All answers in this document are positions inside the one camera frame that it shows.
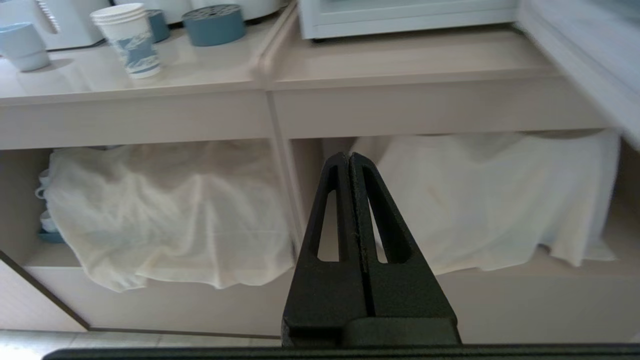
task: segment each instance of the cabinet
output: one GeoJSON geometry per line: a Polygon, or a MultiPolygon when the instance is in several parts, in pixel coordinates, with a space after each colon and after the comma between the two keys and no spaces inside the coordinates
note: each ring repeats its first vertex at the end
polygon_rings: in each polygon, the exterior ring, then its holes
{"type": "MultiPolygon", "coordinates": [[[[0,250],[90,329],[278,336],[292,271],[259,287],[152,281],[113,293],[85,276],[68,247],[39,242],[43,204],[33,189],[51,149],[267,139],[301,241],[325,156],[355,137],[610,126],[521,35],[425,32],[314,45],[301,39],[295,6],[223,47],[194,49],[174,32],[160,45],[163,75],[149,82],[127,79],[108,48],[54,53],[52,72],[16,75],[0,60],[0,250]],[[90,66],[101,58],[113,76],[90,66]]],[[[618,261],[572,268],[538,249],[521,266],[438,277],[465,343],[624,342],[640,331],[640,228],[625,207],[637,209],[636,155],[623,155],[630,166],[604,232],[618,261]]],[[[320,256],[332,260],[335,215],[326,219],[320,256]]]]}

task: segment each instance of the white appliance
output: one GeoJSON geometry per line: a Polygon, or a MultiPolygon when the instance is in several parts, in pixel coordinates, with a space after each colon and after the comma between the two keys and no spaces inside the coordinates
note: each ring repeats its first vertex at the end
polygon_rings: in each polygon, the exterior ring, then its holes
{"type": "Polygon", "coordinates": [[[91,46],[104,36],[89,14],[109,0],[0,0],[0,26],[31,22],[47,50],[91,46]]]}
{"type": "Polygon", "coordinates": [[[193,8],[219,4],[238,4],[242,7],[244,20],[252,20],[277,12],[282,6],[282,0],[191,0],[193,8]]]}
{"type": "Polygon", "coordinates": [[[299,0],[303,38],[513,22],[518,0],[299,0]]]}

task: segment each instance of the tile floor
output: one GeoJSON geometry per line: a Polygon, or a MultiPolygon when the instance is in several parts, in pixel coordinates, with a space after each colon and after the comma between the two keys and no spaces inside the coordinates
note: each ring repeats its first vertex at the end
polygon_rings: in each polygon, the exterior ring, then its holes
{"type": "Polygon", "coordinates": [[[131,332],[36,332],[0,330],[0,359],[40,360],[61,348],[279,347],[280,340],[131,332]]]}

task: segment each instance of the white fabric cover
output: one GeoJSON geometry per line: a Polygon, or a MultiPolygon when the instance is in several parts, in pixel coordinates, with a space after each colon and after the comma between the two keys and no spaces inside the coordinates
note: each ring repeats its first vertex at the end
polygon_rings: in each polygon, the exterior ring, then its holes
{"type": "Polygon", "coordinates": [[[87,275],[114,291],[147,279],[262,285],[294,264],[265,141],[72,148],[50,170],[51,216],[87,275]]]}
{"type": "MultiPolygon", "coordinates": [[[[600,235],[619,136],[600,132],[359,138],[435,274],[527,262],[538,244],[579,266],[600,235]]],[[[374,226],[376,241],[380,235],[374,226]]]]}

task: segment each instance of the shelf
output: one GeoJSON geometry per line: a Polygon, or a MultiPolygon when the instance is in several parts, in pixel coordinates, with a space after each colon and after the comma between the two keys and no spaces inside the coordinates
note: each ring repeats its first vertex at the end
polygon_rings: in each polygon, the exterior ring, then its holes
{"type": "Polygon", "coordinates": [[[301,38],[297,21],[287,21],[266,56],[270,90],[557,75],[530,41],[510,30],[416,31],[312,44],[301,38]]]}
{"type": "Polygon", "coordinates": [[[156,44],[162,72],[147,79],[131,79],[108,44],[51,52],[52,65],[33,72],[0,59],[0,106],[258,89],[255,68],[278,19],[268,17],[247,26],[240,40],[211,47],[195,47],[184,29],[173,30],[156,44]]]}

